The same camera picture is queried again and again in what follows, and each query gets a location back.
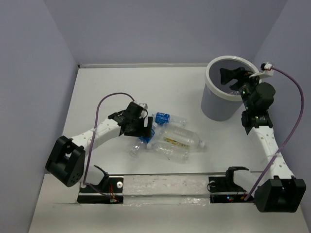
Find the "blue label Chinese text bottle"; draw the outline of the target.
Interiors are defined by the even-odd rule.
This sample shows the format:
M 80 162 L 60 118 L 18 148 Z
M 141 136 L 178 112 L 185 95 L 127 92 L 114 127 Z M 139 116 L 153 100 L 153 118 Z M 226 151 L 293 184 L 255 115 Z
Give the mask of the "blue label Chinese text bottle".
M 147 147 L 147 144 L 154 137 L 157 127 L 158 124 L 153 122 L 151 129 L 151 137 L 139 137 L 137 141 L 133 144 L 133 146 L 130 148 L 130 155 L 137 156 L 143 149 Z

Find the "blue label bottle sideways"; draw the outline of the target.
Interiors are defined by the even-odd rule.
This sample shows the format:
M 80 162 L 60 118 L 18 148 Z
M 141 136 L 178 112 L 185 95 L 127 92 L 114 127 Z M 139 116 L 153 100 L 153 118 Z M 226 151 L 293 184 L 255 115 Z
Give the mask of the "blue label bottle sideways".
M 161 126 L 167 123 L 178 127 L 185 127 L 187 123 L 187 120 L 183 117 L 162 112 L 153 113 L 151 116 L 153 117 L 153 121 Z

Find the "clear unlabelled plastic bottle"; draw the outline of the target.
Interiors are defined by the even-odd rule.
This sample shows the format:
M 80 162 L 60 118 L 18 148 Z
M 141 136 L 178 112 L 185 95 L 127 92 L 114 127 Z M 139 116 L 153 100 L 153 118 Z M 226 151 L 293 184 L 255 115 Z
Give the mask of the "clear unlabelled plastic bottle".
M 233 90 L 233 91 L 229 92 L 228 95 L 230 95 L 230 96 L 240 96 L 241 94 L 240 94 L 239 91 Z

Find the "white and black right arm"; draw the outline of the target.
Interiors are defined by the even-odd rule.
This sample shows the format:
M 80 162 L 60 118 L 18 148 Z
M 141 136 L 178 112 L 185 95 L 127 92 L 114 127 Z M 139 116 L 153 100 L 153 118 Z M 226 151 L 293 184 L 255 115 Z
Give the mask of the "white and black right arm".
M 222 85 L 236 80 L 230 89 L 239 92 L 244 103 L 242 125 L 266 162 L 259 177 L 253 176 L 245 168 L 230 167 L 226 172 L 228 175 L 224 177 L 224 185 L 228 190 L 242 188 L 245 192 L 242 200 L 252 200 L 262 213 L 294 213 L 306 191 L 306 184 L 303 179 L 296 178 L 286 165 L 281 154 L 284 146 L 278 146 L 275 140 L 268 113 L 276 91 L 272 85 L 262 82 L 261 79 L 271 77 L 276 68 L 266 63 L 261 69 L 260 73 L 243 67 L 220 69 Z

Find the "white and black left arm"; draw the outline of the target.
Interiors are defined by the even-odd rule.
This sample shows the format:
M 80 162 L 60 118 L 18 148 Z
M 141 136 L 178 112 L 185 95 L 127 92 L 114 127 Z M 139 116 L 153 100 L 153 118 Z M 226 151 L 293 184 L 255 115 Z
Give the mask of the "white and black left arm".
M 48 157 L 45 169 L 67 187 L 79 183 L 102 192 L 109 175 L 97 165 L 91 165 L 91 153 L 103 143 L 121 135 L 151 137 L 153 118 L 148 116 L 146 103 L 132 101 L 125 110 L 112 113 L 95 127 L 68 138 L 59 137 Z

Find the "grey bin white rim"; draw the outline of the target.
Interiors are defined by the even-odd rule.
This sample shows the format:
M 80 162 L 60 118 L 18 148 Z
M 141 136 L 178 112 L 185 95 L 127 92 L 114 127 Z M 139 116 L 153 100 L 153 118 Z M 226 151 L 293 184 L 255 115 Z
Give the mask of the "grey bin white rim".
M 250 61 L 238 56 L 225 55 L 211 60 L 206 68 L 205 87 L 201 101 L 202 112 L 215 121 L 230 119 L 242 105 L 241 96 L 230 96 L 229 88 L 233 82 L 221 85 L 220 68 L 236 69 L 243 67 L 248 71 L 258 72 Z

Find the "clear crushed bottle white cap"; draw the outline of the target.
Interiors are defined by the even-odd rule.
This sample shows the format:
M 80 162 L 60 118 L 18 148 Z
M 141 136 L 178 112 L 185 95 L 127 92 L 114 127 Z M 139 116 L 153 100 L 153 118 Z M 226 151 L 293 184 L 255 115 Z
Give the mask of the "clear crushed bottle white cap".
M 165 142 L 148 143 L 146 149 L 154 151 L 166 160 L 179 163 L 186 162 L 189 157 L 186 149 Z

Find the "large clear yellow label bottle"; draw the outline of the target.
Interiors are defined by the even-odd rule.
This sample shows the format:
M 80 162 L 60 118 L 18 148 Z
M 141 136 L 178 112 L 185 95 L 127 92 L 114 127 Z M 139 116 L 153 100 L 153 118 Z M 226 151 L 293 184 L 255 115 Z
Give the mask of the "large clear yellow label bottle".
M 170 124 L 162 127 L 160 138 L 188 151 L 203 150 L 206 147 L 205 141 L 197 133 Z

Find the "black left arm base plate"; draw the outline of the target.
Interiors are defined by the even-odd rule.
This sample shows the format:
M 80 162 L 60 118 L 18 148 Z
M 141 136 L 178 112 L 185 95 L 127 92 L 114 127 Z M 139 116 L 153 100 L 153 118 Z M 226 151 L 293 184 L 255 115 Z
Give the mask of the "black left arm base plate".
M 77 202 L 80 204 L 123 204 L 123 176 L 110 176 L 104 187 L 87 185 L 79 188 Z

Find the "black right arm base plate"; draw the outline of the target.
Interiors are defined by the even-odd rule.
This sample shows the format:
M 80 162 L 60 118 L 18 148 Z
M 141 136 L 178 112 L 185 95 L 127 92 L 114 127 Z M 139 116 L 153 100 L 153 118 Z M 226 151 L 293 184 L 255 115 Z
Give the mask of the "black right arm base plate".
M 211 204 L 253 203 L 254 198 L 245 200 L 247 192 L 225 176 L 211 176 L 208 178 L 207 190 L 210 193 Z

